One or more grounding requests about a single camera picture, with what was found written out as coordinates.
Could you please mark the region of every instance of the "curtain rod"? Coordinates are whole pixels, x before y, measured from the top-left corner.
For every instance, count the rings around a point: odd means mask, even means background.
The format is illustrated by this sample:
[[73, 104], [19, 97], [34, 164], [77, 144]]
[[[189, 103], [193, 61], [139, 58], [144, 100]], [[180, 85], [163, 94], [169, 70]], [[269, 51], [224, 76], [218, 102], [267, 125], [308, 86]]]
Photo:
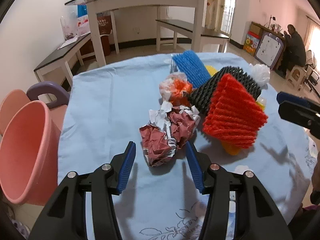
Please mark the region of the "curtain rod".
[[318, 26], [320, 26], [319, 23], [317, 23], [314, 19], [311, 19], [308, 15], [306, 15], [306, 17], [307, 17], [308, 19], [310, 19], [311, 21], [313, 21], [314, 23], [316, 23]]

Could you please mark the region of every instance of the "dark jacket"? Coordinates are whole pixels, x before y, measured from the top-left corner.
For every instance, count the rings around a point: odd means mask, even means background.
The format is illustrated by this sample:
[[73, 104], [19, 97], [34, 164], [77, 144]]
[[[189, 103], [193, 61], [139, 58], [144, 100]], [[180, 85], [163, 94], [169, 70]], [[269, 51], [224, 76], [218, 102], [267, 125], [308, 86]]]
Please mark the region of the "dark jacket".
[[285, 39], [287, 41], [287, 47], [299, 58], [301, 66], [305, 66], [307, 61], [306, 49], [299, 33], [295, 32], [291, 36], [285, 34]]

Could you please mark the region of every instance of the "black bench top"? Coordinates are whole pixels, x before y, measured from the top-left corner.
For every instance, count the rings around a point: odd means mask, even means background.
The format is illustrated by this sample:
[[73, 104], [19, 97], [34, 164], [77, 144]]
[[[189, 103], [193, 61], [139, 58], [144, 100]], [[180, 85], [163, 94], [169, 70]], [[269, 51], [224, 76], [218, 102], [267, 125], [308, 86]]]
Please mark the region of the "black bench top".
[[76, 42], [69, 44], [62, 49], [56, 49], [54, 52], [52, 52], [48, 57], [46, 57], [35, 69], [34, 71], [39, 70], [40, 68], [43, 68], [52, 62], [57, 61], [58, 59], [63, 58], [74, 46], [76, 46], [80, 41], [82, 41], [85, 37], [87, 37], [90, 33], [81, 36]]
[[[185, 22], [185, 21], [181, 21], [181, 20], [162, 20], [162, 19], [158, 20], [157, 19], [156, 21], [162, 22], [162, 23], [167, 23], [169, 25], [182, 28], [182, 29], [189, 31], [189, 32], [193, 31], [193, 23], [189, 23], [189, 22]], [[210, 29], [207, 29], [204, 27], [202, 27], [201, 36], [213, 37], [213, 38], [223, 38], [223, 39], [229, 38], [227, 35], [215, 32], [214, 30], [210, 30]]]

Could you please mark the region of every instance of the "silver bolt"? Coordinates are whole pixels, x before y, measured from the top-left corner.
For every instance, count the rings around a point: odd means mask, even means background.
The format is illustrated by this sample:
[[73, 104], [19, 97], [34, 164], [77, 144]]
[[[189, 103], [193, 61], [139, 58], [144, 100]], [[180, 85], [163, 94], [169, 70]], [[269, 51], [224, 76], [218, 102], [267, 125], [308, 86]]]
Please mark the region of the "silver bolt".
[[220, 169], [220, 166], [214, 163], [210, 165], [210, 169], [213, 171], [217, 171], [218, 169]]
[[108, 171], [108, 170], [111, 169], [111, 165], [110, 165], [110, 164], [103, 164], [103, 165], [102, 165], [102, 169], [103, 169], [104, 171]]
[[248, 177], [248, 178], [252, 178], [254, 176], [253, 172], [252, 171], [246, 171], [245, 172], [245, 175]]
[[74, 171], [70, 171], [69, 173], [68, 173], [68, 178], [74, 178], [76, 176], [76, 173], [74, 172]]

